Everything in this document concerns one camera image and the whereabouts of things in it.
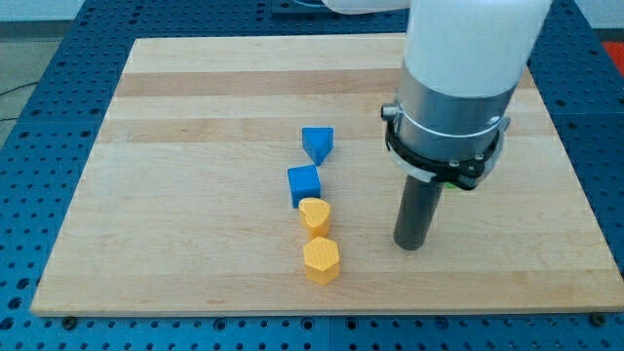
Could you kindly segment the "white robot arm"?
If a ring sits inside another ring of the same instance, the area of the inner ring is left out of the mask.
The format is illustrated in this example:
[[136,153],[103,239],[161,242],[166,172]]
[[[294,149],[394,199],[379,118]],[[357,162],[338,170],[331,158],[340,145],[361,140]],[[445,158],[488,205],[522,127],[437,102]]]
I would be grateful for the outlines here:
[[399,88],[381,108],[387,148],[413,178],[474,189],[497,161],[550,1],[323,2],[345,15],[408,10]]

